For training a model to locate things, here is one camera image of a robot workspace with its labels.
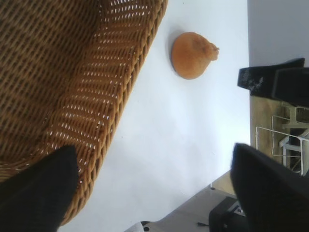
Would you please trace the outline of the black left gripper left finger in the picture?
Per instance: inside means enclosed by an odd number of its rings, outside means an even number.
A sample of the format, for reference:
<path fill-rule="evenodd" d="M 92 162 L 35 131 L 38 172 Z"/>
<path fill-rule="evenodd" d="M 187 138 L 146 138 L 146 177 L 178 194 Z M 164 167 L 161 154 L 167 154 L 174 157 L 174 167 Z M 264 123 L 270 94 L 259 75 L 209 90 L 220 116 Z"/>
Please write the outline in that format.
<path fill-rule="evenodd" d="M 2 232 L 56 232 L 78 184 L 74 146 L 63 146 L 0 185 Z"/>

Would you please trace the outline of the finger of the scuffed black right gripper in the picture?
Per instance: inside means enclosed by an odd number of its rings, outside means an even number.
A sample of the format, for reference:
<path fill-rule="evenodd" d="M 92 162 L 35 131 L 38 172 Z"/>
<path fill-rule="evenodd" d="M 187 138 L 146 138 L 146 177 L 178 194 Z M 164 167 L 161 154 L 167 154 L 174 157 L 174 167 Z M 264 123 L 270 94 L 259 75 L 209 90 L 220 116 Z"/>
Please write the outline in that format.
<path fill-rule="evenodd" d="M 272 97 L 276 71 L 288 68 L 303 68 L 304 64 L 305 58 L 295 58 L 277 65 L 241 68 L 237 85 L 249 90 L 252 96 Z"/>

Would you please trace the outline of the finger of the clean black right gripper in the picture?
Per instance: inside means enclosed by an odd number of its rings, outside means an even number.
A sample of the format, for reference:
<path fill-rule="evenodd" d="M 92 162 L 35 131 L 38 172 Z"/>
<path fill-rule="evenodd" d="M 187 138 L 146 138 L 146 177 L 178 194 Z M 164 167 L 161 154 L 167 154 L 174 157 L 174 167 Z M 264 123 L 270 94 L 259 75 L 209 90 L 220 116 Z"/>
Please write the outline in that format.
<path fill-rule="evenodd" d="M 309 106 L 309 68 L 276 71 L 272 98 L 295 106 Z"/>

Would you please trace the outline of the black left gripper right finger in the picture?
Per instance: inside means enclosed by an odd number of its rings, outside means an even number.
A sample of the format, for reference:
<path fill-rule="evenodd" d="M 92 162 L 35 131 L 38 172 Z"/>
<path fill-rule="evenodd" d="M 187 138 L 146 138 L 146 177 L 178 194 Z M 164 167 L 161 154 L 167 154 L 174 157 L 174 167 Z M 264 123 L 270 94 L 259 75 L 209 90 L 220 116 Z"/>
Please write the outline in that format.
<path fill-rule="evenodd" d="M 309 178 L 255 148 L 237 143 L 231 181 L 251 232 L 307 232 Z"/>

